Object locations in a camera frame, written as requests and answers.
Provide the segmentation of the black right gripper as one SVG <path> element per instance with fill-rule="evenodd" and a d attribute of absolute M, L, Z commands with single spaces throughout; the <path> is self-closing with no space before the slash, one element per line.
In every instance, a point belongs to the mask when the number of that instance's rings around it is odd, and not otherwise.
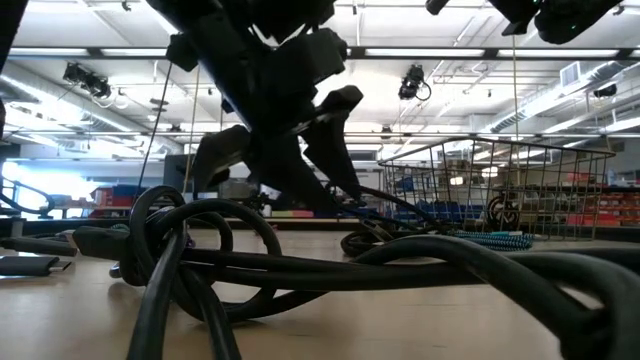
<path fill-rule="evenodd" d="M 438 15 L 450 0 L 427 0 L 426 10 Z M 509 22 L 502 35 L 523 35 L 529 23 L 540 10 L 540 0 L 488 0 Z"/>

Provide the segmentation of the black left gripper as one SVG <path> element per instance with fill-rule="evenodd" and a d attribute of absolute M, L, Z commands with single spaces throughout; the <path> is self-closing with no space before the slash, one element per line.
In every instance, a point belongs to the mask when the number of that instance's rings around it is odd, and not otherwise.
<path fill-rule="evenodd" d="M 302 134 L 305 156 L 331 184 L 361 199 L 344 126 L 362 92 L 347 85 L 330 92 L 321 104 L 313 103 L 316 85 L 345 70 L 347 45 L 337 33 L 322 28 L 273 49 L 231 27 L 199 30 L 197 54 L 242 121 L 204 141 L 250 143 L 248 168 L 261 184 L 312 210 L 336 212 L 337 205 L 301 157 L 296 136 Z"/>

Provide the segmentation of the gold wire basket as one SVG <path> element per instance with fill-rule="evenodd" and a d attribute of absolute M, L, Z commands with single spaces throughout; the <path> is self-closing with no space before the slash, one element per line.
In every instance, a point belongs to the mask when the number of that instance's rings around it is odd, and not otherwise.
<path fill-rule="evenodd" d="M 416 212 L 425 226 L 438 223 L 471 232 L 516 231 L 542 239 L 581 239 L 596 226 L 569 225 L 567 217 L 591 177 L 602 180 L 612 154 L 539 142 L 455 137 L 381 161 L 386 201 Z M 419 200 L 485 205 L 479 219 L 442 221 L 415 207 Z"/>

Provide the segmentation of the LED light bar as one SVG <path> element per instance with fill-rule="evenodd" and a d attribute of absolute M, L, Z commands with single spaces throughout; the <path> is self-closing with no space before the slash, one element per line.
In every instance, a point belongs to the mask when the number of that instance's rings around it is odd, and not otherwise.
<path fill-rule="evenodd" d="M 136 59 L 159 60 L 166 50 L 157 47 L 13 47 L 10 59 L 60 58 L 60 59 Z M 352 60 L 444 60 L 505 61 L 640 61 L 640 47 L 635 48 L 499 48 L 499 47 L 362 47 L 346 50 Z"/>

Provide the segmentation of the black computer monitor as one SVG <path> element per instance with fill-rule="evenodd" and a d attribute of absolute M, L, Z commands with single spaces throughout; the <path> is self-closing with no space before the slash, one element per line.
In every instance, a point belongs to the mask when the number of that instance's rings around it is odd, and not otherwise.
<path fill-rule="evenodd" d="M 174 187 L 180 192 L 192 193 L 194 190 L 194 160 L 194 154 L 166 155 L 164 158 L 163 184 Z"/>

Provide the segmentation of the blue storage bins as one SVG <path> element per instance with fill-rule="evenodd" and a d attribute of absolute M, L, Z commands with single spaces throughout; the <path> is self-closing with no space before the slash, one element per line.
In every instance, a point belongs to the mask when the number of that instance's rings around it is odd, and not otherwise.
<path fill-rule="evenodd" d="M 431 217 L 451 222 L 462 222 L 466 219 L 479 219 L 485 213 L 485 205 L 465 205 L 458 202 L 427 202 L 419 200 L 415 207 L 428 213 Z M 394 209 L 388 207 L 386 214 L 401 221 L 422 222 L 423 218 L 412 210 L 396 205 Z"/>

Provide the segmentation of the red and blue bins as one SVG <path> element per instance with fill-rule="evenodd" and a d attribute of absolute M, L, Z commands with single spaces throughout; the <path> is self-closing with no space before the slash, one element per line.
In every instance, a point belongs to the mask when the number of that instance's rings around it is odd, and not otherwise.
<path fill-rule="evenodd" d="M 117 184 L 100 186 L 91 192 L 93 204 L 89 218 L 128 217 L 137 197 L 145 191 L 137 185 Z"/>

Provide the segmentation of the red storage bins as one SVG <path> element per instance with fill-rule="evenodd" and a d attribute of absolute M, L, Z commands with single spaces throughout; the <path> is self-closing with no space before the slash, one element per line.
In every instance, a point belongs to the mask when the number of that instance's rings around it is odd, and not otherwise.
<path fill-rule="evenodd" d="M 581 189 L 567 217 L 569 225 L 640 226 L 640 178 L 633 172 L 605 172 L 602 180 L 580 176 Z"/>

